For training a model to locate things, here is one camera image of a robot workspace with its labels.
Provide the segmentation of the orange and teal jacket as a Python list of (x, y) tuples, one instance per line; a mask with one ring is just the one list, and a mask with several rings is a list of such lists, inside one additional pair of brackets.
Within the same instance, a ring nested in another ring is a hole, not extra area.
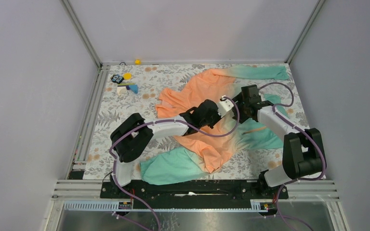
[[(217, 102), (221, 96), (233, 97), (240, 87), (234, 82), (242, 79), (287, 80), (285, 66), (254, 67), (238, 65), (226, 69), (209, 69), (193, 76), (181, 91), (164, 89), (156, 106), (158, 118), (177, 116), (206, 99)], [(188, 136), (177, 136), (180, 146), (160, 153), (140, 163), (141, 178), (154, 185), (195, 180), (218, 171), (232, 155), (242, 151), (268, 150), (275, 154), (270, 168), (281, 164), (282, 140), (265, 125), (248, 119), (237, 125), (228, 114), (213, 128)]]

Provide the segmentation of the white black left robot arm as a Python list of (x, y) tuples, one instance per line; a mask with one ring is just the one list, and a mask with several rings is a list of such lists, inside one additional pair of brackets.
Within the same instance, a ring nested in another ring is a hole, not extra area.
[(110, 135), (109, 153), (114, 158), (111, 179), (112, 192), (119, 198), (130, 193), (133, 162), (143, 153), (149, 142), (169, 136), (207, 135), (203, 127), (213, 128), (223, 117), (234, 113), (240, 118), (237, 104), (227, 96), (219, 102), (205, 100), (177, 116), (147, 121), (139, 113), (131, 114)]

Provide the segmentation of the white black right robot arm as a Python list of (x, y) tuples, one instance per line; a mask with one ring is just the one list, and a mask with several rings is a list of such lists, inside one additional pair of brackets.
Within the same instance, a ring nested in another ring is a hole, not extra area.
[(257, 180), (257, 192), (263, 198), (271, 197), (276, 188), (298, 180), (320, 180), (327, 163), (322, 136), (318, 129), (304, 129), (295, 125), (278, 110), (278, 103), (263, 100), (257, 85), (241, 88), (233, 99), (239, 123), (251, 118), (265, 125), (283, 141), (282, 164), (262, 171)]

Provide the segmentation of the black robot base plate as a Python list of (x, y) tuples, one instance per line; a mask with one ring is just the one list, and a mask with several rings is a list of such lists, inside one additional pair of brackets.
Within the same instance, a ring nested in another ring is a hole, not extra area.
[(118, 199), (135, 195), (145, 200), (161, 196), (217, 195), (235, 199), (274, 199), (279, 189), (279, 186), (265, 187), (256, 180), (191, 180), (167, 185), (132, 180), (128, 185), (120, 187), (111, 180), (102, 183), (100, 197)]

